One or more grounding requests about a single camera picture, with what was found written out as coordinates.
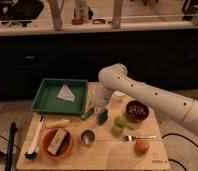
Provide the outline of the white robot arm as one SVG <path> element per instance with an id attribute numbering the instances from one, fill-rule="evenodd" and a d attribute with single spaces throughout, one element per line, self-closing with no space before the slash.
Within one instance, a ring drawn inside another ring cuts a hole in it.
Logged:
<path id="1" fill-rule="evenodd" d="M 122 92 L 169 118 L 198 136 L 198 101 L 175 94 L 127 76 L 123 64 L 114 64 L 99 71 L 99 83 L 92 92 L 92 103 L 105 107 L 115 91 Z"/>

